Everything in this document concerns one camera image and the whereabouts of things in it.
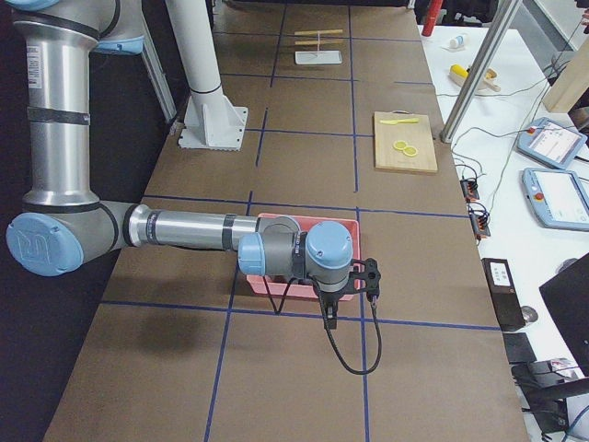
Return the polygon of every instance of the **tablet screen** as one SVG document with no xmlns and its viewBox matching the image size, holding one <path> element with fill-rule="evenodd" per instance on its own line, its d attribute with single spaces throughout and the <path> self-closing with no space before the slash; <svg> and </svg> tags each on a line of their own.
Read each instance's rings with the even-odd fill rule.
<svg viewBox="0 0 589 442">
<path fill-rule="evenodd" d="M 536 177 L 554 220 L 589 224 L 589 213 L 571 175 L 537 171 Z"/>
<path fill-rule="evenodd" d="M 530 145 L 530 149 L 552 161 L 562 163 L 580 139 L 579 134 L 563 129 L 553 122 L 547 122 Z"/>
</svg>

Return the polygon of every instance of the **dark background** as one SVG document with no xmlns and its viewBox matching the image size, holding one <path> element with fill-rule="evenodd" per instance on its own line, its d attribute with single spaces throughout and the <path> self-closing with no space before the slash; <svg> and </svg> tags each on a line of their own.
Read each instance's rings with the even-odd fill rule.
<svg viewBox="0 0 589 442">
<path fill-rule="evenodd" d="M 163 0 L 145 19 L 177 106 L 188 94 Z M 143 61 L 90 55 L 91 186 L 104 200 L 138 202 L 167 134 Z M 0 441 L 42 440 L 94 317 L 116 252 L 45 278 L 16 263 L 4 241 L 30 190 L 24 39 L 0 2 Z"/>
</svg>

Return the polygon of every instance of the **white desk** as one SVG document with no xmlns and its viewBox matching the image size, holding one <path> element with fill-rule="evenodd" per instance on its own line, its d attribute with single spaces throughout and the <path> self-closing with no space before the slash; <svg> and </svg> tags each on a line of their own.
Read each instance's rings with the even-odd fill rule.
<svg viewBox="0 0 589 442">
<path fill-rule="evenodd" d="M 444 119 L 447 119 L 456 98 L 440 94 L 456 95 L 459 91 L 459 87 L 448 76 L 450 65 L 461 64 L 467 67 L 472 64 L 486 31 L 436 27 L 432 37 L 422 37 Z M 464 51 L 449 52 L 442 48 L 451 38 L 462 32 L 467 33 L 469 37 Z M 496 83 L 502 87 L 501 94 L 528 88 L 544 77 L 541 68 L 514 29 L 507 32 L 491 67 L 498 73 Z M 500 182 L 503 167 L 507 164 L 491 210 L 491 237 L 481 241 L 479 254 L 481 258 L 507 259 L 520 304 L 531 306 L 537 311 L 538 321 L 522 330 L 527 333 L 537 360 L 553 357 L 572 359 L 544 305 L 538 287 L 548 281 L 566 259 L 579 258 L 589 252 L 589 233 L 540 226 L 522 192 L 521 170 L 541 166 L 516 151 L 512 151 L 510 155 L 515 134 L 493 138 L 481 131 L 471 130 L 460 137 L 474 126 L 493 134 L 520 130 L 524 123 L 532 121 L 536 108 L 534 102 L 546 86 L 547 82 L 542 81 L 530 90 L 511 97 L 475 97 L 468 108 L 467 116 L 458 128 L 454 143 L 455 152 L 474 157 L 481 163 L 485 175 L 479 179 L 479 194 L 481 202 L 488 209 L 491 209 L 492 193 Z M 480 93 L 494 94 L 489 89 Z M 549 116 L 563 125 L 572 124 L 568 115 L 549 113 L 543 105 L 539 106 L 536 118 L 541 116 Z M 589 150 L 584 148 L 579 155 L 589 157 Z M 473 161 L 465 162 L 478 169 Z M 461 169 L 463 168 L 458 170 L 459 175 L 462 174 Z M 569 169 L 589 178 L 589 165 L 573 161 Z M 471 176 L 471 173 L 466 170 L 465 176 Z M 534 419 L 528 416 L 526 423 L 532 440 L 539 440 L 539 431 Z"/>
</svg>

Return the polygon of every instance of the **pink bin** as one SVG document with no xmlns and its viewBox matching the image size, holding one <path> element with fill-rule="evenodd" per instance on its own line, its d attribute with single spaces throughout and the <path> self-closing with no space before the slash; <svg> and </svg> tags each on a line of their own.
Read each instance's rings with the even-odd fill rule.
<svg viewBox="0 0 589 442">
<path fill-rule="evenodd" d="M 276 218 L 278 216 L 285 216 L 285 215 L 276 215 L 276 214 L 260 214 L 259 217 L 262 218 Z M 294 218 L 298 224 L 301 226 L 303 231 L 307 232 L 312 226 L 315 224 L 319 224 L 322 221 L 337 221 L 338 223 L 342 224 L 344 227 L 348 229 L 350 234 L 352 235 L 352 246 L 353 246 L 353 258 L 356 260 L 360 259 L 360 226 L 358 225 L 358 221 L 353 219 L 338 219 L 338 218 L 319 218 L 313 216 L 294 216 L 289 215 L 290 217 Z M 264 285 L 264 279 L 262 276 L 256 276 L 249 274 L 248 277 L 249 285 L 251 285 L 252 290 L 256 295 L 260 296 L 267 296 L 268 292 L 266 291 L 266 286 Z M 286 288 L 285 283 L 274 283 L 267 279 L 268 287 L 270 288 L 270 294 L 273 297 L 281 297 L 284 293 L 284 289 Z M 360 283 L 356 282 L 356 288 L 360 287 Z M 298 299 L 317 299 L 315 292 L 313 291 L 313 286 L 311 285 L 291 285 L 288 290 L 288 294 L 286 297 L 293 297 Z M 341 301 L 349 301 L 353 299 L 354 295 L 345 295 L 341 297 Z"/>
</svg>

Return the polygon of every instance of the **red cylinder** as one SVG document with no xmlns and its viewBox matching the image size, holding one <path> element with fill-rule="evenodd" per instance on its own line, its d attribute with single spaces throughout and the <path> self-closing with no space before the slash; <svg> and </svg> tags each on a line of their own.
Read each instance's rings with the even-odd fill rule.
<svg viewBox="0 0 589 442">
<path fill-rule="evenodd" d="M 427 18 L 425 19 L 425 24 L 423 25 L 423 37 L 429 37 L 432 35 L 433 27 L 435 26 L 435 22 L 437 21 L 438 15 L 440 14 L 440 9 L 442 9 L 443 1 L 444 0 L 432 0 L 430 3 L 430 8 L 427 11 Z"/>
</svg>

